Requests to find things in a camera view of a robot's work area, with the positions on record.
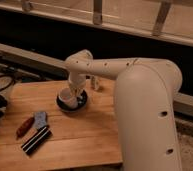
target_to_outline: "wooden cutting board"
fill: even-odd
[[[52,170],[121,163],[113,84],[101,79],[102,88],[94,91],[87,80],[87,105],[68,114],[56,104],[58,92],[68,87],[66,81],[16,84],[0,123],[0,170]],[[47,112],[53,135],[29,157],[20,147],[36,130],[32,127],[19,140],[16,130],[37,111]]]

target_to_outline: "cable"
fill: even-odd
[[[4,78],[4,77],[11,78],[11,81],[7,85],[5,85],[4,87],[0,88],[0,92],[7,89],[11,85],[15,84],[15,77],[13,75],[11,75],[11,74],[2,74],[2,75],[0,75],[0,78]]]

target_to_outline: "dark background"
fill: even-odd
[[[88,49],[95,59],[166,58],[183,74],[181,92],[193,95],[193,47],[0,10],[0,43],[64,60]]]

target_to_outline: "floor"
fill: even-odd
[[[9,77],[0,79],[0,86],[6,85],[10,81]],[[2,94],[6,99],[9,98],[12,86],[2,91]],[[193,118],[185,117],[180,114],[176,114],[176,125],[178,138],[180,143],[180,152],[182,158],[183,171],[193,171]],[[86,168],[67,169],[65,171],[117,171],[120,170],[118,165],[109,166],[95,166]]]

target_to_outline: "white cup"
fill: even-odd
[[[75,109],[78,106],[77,98],[72,95],[69,88],[62,89],[58,94],[58,98],[71,109]]]

